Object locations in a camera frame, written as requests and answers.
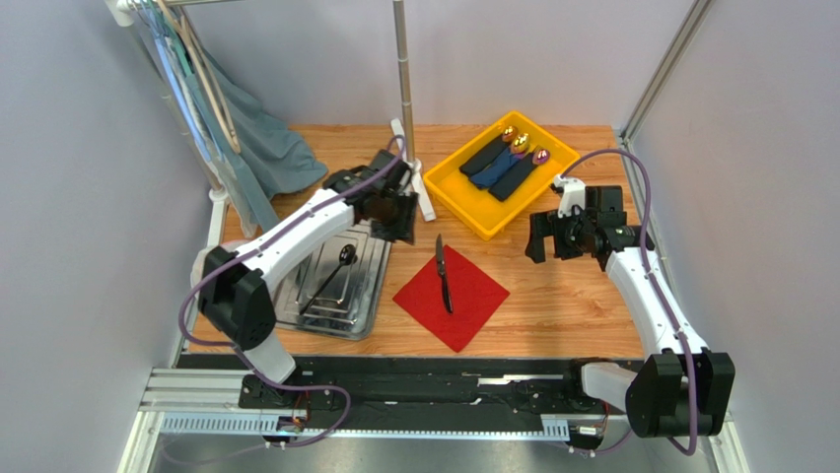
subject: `yellow bin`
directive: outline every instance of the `yellow bin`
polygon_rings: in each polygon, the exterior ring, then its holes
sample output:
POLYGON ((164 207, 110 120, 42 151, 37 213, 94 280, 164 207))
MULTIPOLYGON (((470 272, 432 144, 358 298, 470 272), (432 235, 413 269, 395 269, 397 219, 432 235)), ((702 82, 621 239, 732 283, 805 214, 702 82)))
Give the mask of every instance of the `yellow bin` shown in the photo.
POLYGON ((525 207, 548 189, 554 175, 568 168, 579 155, 517 111, 511 111, 460 147, 423 175, 426 188, 438 201, 487 241, 508 225, 525 207), (478 190, 458 168, 508 126, 530 135, 530 148, 541 146, 551 152, 549 160, 538 166, 505 202, 487 190, 478 190))

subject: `knife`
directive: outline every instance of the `knife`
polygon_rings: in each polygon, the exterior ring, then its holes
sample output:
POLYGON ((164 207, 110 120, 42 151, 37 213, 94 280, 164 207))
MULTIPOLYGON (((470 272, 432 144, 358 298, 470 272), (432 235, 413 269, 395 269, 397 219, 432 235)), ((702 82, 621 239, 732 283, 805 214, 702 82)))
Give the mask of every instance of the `knife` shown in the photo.
POLYGON ((453 298, 450 294, 450 283, 447 278, 447 260, 444 257, 444 241, 441 235, 438 234, 438 242, 435 245, 435 259, 438 261, 438 276, 441 277, 441 292, 444 295, 444 307, 447 312, 452 314, 455 312, 453 308, 453 298))

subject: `gray wall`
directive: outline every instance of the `gray wall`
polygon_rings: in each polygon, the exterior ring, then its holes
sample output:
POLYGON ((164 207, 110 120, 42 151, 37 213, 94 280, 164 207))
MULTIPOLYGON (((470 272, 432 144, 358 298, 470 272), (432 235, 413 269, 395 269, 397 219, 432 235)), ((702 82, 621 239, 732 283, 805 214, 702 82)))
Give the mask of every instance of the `gray wall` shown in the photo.
MULTIPOLYGON (((418 123, 622 124, 691 0, 409 0, 418 123)), ((190 9, 204 44, 275 114, 400 113, 390 0, 247 0, 190 9)))
POLYGON ((752 471, 837 471, 840 3, 711 9, 635 148, 752 471))
POLYGON ((102 0, 0 15, 0 470, 114 471, 209 219, 102 0))

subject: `red cloth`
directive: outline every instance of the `red cloth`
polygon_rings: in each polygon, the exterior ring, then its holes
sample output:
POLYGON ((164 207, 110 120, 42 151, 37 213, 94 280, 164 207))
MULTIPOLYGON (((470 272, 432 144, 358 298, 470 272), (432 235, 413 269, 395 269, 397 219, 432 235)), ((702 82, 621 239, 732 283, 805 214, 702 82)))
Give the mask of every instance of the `red cloth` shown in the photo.
POLYGON ((510 293, 454 249, 444 246, 444 255, 455 313, 449 314, 444 306, 434 257, 393 301, 448 347, 460 352, 510 293))

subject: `wood surface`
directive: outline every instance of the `wood surface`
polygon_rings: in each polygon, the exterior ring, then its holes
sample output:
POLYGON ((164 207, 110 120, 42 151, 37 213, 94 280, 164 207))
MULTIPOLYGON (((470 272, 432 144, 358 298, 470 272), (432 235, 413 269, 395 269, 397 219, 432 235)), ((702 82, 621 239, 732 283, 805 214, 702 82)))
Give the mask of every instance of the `wood surface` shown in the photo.
MULTIPOLYGON (((317 158, 330 172, 367 164, 390 138, 384 126, 296 126, 313 147, 317 158)), ((477 135, 484 125, 422 125, 415 130, 415 152, 424 169, 430 169, 477 135)), ((615 146, 612 130, 606 126, 544 126, 581 154, 615 146)), ((595 158, 573 172, 589 185, 624 186, 625 210, 630 223, 638 223, 624 168, 617 156, 595 158)), ((296 195, 278 196, 274 208, 281 219, 306 202, 317 187, 296 195)), ((362 341, 347 341, 320 335, 277 329, 292 354, 383 355, 422 357, 565 358, 642 356, 639 336, 618 291, 587 256, 569 261, 551 258, 533 264, 525 257, 528 214, 557 208, 558 197, 550 190, 516 217, 503 232, 482 241, 442 205, 435 204, 438 219, 423 221, 418 211, 413 246, 392 247, 376 324, 362 341), (435 238, 459 251, 510 291, 470 344, 455 353, 423 328, 392 298, 420 268, 434 256, 435 238)), ((241 239, 240 221, 229 209, 224 240, 241 239)), ((207 340, 224 335, 203 316, 193 333, 207 340)), ((225 351, 190 346, 192 352, 225 351)))

